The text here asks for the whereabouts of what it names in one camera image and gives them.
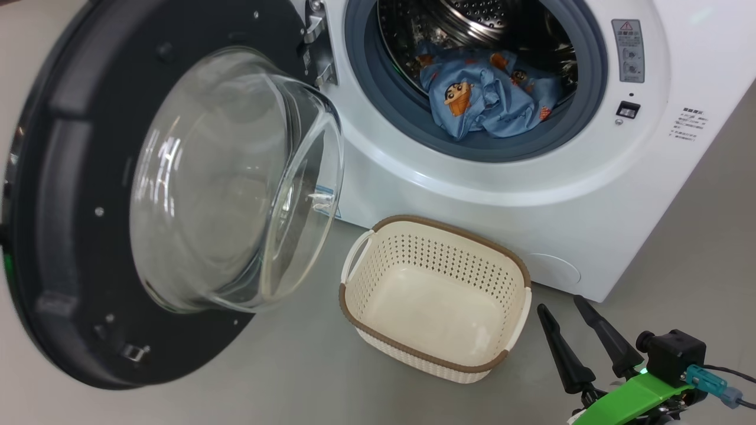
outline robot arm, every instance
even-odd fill
[[[581,394],[583,408],[573,411],[568,423],[574,425],[661,425],[680,422],[680,413],[702,401],[707,394],[717,396],[730,408],[751,407],[742,400],[742,392],[705,368],[737,374],[751,382],[756,380],[726,368],[704,365],[706,344],[680,331],[656,336],[641,333],[636,341],[639,351],[648,353],[647,368],[638,371],[643,356],[582,296],[574,297],[586,324],[596,331],[612,360],[617,377],[627,380],[613,392],[593,386],[596,376],[583,366],[560,333],[559,323],[549,309],[538,306],[538,317],[549,343],[551,354],[568,394]]]

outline clothing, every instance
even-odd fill
[[[558,77],[509,51],[443,51],[426,43],[418,53],[433,120],[456,140],[481,130],[496,138],[527,132],[551,114],[562,95]]]

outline blue connector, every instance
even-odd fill
[[[693,388],[712,394],[731,409],[738,407],[738,400],[743,397],[742,391],[727,386],[727,381],[696,365],[687,368],[685,382]]]

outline cable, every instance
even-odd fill
[[[737,377],[741,377],[744,380],[747,380],[748,382],[756,383],[756,378],[754,378],[754,377],[752,377],[750,375],[746,375],[746,374],[744,374],[742,372],[734,371],[734,370],[729,369],[729,368],[722,368],[721,366],[712,366],[712,365],[703,365],[702,367],[704,369],[711,369],[713,371],[724,372],[726,374],[733,374],[733,375],[735,375]],[[735,403],[743,406],[744,408],[749,408],[749,409],[756,410],[756,403],[749,403],[749,402],[747,402],[746,400],[743,400],[743,399],[737,399],[737,400],[735,400]]]
[[[735,400],[735,403],[738,403],[739,405],[743,406],[744,408],[756,409],[756,404],[755,403],[744,402],[742,399]]]
[[[747,380],[749,382],[756,383],[756,378],[754,378],[752,376],[749,376],[749,375],[746,375],[746,374],[744,374],[742,372],[734,371],[732,369],[722,368],[720,366],[712,366],[712,365],[703,365],[702,368],[704,368],[704,369],[711,369],[713,371],[725,372],[725,373],[728,373],[728,374],[733,374],[733,375],[735,375],[737,377],[741,377],[744,380]]]

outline perforated basket wall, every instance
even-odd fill
[[[362,244],[365,248],[355,261]],[[353,262],[355,268],[348,273]],[[390,279],[396,268],[412,268],[428,284],[451,279],[494,301],[492,305],[500,309],[496,317],[503,319],[494,336],[497,340],[482,354],[481,363],[459,364],[443,352],[423,352],[412,342],[397,341],[363,322],[382,285],[395,284]],[[376,225],[352,247],[339,298],[345,316],[370,345],[429,374],[472,383],[501,363],[516,342],[530,307],[530,275],[515,254],[489,240],[428,219],[397,216]]]

